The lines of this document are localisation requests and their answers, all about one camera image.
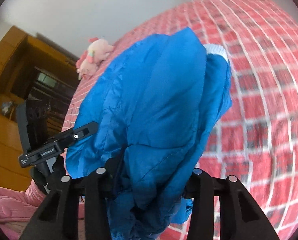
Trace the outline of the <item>red plaid bed sheet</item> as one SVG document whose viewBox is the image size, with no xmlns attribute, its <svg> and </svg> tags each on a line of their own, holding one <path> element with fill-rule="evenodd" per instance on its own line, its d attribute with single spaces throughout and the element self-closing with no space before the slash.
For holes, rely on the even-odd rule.
<svg viewBox="0 0 298 240">
<path fill-rule="evenodd" d="M 278 237 L 290 239 L 298 230 L 298 24 L 271 0 L 194 0 L 125 33 L 114 54 L 186 27 L 223 46 L 232 68 L 233 104 L 197 165 L 237 176 Z"/>
</svg>

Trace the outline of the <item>wooden wardrobe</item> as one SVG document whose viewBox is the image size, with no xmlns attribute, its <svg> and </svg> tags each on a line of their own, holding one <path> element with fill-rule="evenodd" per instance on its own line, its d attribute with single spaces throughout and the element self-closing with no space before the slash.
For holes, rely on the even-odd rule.
<svg viewBox="0 0 298 240">
<path fill-rule="evenodd" d="M 16 110 L 45 116 L 48 136 L 59 133 L 78 86 L 75 62 L 44 40 L 12 26 L 0 41 L 0 186 L 24 191 L 31 183 L 21 168 L 23 153 Z"/>
</svg>

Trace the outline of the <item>pink plush unicorn toy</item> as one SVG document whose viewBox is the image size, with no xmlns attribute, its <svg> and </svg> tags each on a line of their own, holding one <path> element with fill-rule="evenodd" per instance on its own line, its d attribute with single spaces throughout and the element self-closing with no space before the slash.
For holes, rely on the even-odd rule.
<svg viewBox="0 0 298 240">
<path fill-rule="evenodd" d="M 114 51 L 115 46 L 110 45 L 104 38 L 89 39 L 88 48 L 76 61 L 78 80 L 89 79 L 96 74 L 99 65 Z"/>
</svg>

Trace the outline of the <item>blue puffer jacket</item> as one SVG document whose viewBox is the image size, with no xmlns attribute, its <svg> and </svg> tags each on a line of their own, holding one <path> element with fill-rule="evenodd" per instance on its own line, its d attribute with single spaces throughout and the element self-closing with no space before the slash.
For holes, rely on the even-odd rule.
<svg viewBox="0 0 298 240">
<path fill-rule="evenodd" d="M 113 239 L 156 239 L 188 219 L 185 185 L 231 107 L 230 81 L 226 50 L 190 28 L 146 37 L 106 68 L 74 124 L 94 121 L 98 132 L 69 147 L 65 163 L 79 178 L 123 156 L 120 188 L 107 202 Z"/>
</svg>

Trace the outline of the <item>pink knit sleeve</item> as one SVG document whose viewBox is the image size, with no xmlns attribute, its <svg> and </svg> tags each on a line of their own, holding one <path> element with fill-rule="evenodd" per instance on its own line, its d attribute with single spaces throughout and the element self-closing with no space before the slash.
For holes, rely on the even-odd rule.
<svg viewBox="0 0 298 240">
<path fill-rule="evenodd" d="M 19 239 L 45 197 L 34 181 L 26 191 L 0 187 L 0 229 L 8 239 Z"/>
</svg>

